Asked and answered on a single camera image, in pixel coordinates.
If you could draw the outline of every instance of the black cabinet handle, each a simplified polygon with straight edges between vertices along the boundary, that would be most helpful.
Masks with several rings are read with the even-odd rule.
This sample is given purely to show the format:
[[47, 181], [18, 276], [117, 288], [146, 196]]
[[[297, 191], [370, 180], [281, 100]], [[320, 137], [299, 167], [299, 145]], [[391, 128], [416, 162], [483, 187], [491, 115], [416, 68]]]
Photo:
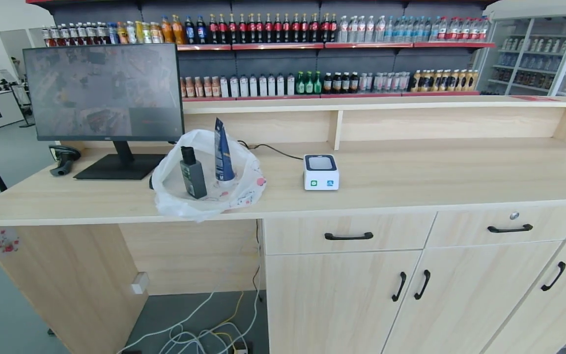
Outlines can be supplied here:
[[404, 271], [402, 271], [400, 277], [401, 277], [401, 286], [399, 287], [399, 292], [397, 292], [396, 295], [393, 295], [394, 302], [399, 301], [400, 292], [403, 290], [403, 286], [405, 285], [405, 280], [407, 278], [407, 275], [405, 274]]
[[551, 289], [554, 286], [554, 284], [556, 284], [556, 282], [558, 281], [558, 278], [560, 278], [560, 275], [562, 275], [562, 272], [565, 271], [565, 267], [566, 267], [566, 264], [564, 262], [559, 262], [559, 268], [560, 268], [559, 275], [556, 276], [556, 278], [554, 279], [552, 284], [543, 285], [541, 287], [541, 290], [542, 291], [548, 291], [549, 289]]
[[425, 292], [425, 288], [427, 287], [427, 283], [429, 283], [429, 278], [431, 278], [431, 273], [429, 273], [429, 271], [427, 269], [425, 269], [425, 271], [423, 271], [423, 274], [425, 274], [425, 284], [423, 284], [423, 288], [421, 289], [420, 293], [416, 293], [414, 294], [414, 298], [416, 300], [420, 300], [423, 297], [423, 293]]
[[497, 227], [489, 226], [488, 231], [491, 231], [495, 234], [502, 234], [502, 233], [520, 233], [521, 231], [530, 231], [534, 229], [534, 226], [530, 224], [525, 224], [521, 229], [497, 229]]
[[374, 235], [372, 233], [364, 233], [363, 236], [359, 237], [338, 237], [334, 236], [332, 233], [325, 233], [324, 238], [327, 240], [369, 240]]

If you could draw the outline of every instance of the green glass bottle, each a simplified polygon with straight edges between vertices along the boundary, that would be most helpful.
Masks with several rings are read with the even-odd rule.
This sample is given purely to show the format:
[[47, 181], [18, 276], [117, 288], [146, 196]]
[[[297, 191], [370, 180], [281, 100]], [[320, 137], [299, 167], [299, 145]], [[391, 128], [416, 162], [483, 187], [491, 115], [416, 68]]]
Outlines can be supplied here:
[[316, 71], [316, 81], [314, 81], [314, 92], [320, 94], [322, 92], [322, 83], [320, 82], [320, 72]]
[[296, 79], [296, 94], [305, 94], [305, 81], [302, 71], [298, 72], [298, 79]]
[[307, 72], [307, 81], [305, 82], [305, 93], [314, 94], [314, 80], [310, 71]]

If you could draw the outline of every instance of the wooden counter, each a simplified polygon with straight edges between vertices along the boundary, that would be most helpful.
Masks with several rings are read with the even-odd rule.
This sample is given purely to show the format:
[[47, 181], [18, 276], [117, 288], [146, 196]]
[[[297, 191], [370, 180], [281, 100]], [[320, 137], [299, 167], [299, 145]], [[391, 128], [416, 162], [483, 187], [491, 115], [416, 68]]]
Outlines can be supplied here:
[[[260, 147], [258, 204], [196, 224], [159, 215], [147, 178], [73, 179], [111, 151], [67, 142], [85, 148], [71, 175], [46, 169], [0, 194], [0, 233], [19, 241], [0, 265], [74, 353], [117, 352], [148, 295], [210, 292], [225, 269], [219, 291], [251, 289], [260, 251], [272, 354], [554, 354], [566, 344], [566, 98], [533, 99], [186, 103], [187, 130], [220, 117], [249, 144], [333, 153], [340, 190], [303, 190], [301, 161]], [[137, 295], [140, 271], [150, 285]]]

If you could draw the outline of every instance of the drawer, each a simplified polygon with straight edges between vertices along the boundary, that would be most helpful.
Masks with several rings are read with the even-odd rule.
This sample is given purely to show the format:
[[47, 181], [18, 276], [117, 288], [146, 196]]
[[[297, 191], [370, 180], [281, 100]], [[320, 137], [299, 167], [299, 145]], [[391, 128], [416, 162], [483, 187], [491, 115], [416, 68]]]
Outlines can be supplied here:
[[566, 238], [566, 206], [439, 211], [427, 247]]
[[289, 255], [422, 249], [434, 215], [412, 213], [266, 219], [263, 221], [265, 253]]

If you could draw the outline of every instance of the plastic bag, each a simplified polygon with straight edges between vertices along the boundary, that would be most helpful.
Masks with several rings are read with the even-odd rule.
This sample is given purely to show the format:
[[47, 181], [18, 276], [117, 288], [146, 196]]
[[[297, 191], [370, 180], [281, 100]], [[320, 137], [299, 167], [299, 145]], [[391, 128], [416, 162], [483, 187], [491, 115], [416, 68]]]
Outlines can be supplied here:
[[[155, 203], [162, 215], [182, 217], [201, 222], [225, 210], [249, 207], [255, 204], [265, 189], [265, 177], [259, 160], [247, 148], [228, 134], [229, 150], [235, 179], [219, 183], [215, 178], [215, 134], [196, 129], [182, 135], [180, 140], [152, 173], [152, 187], [157, 193]], [[202, 163], [207, 196], [194, 199], [187, 194], [180, 172], [181, 146], [191, 146], [196, 159]]]

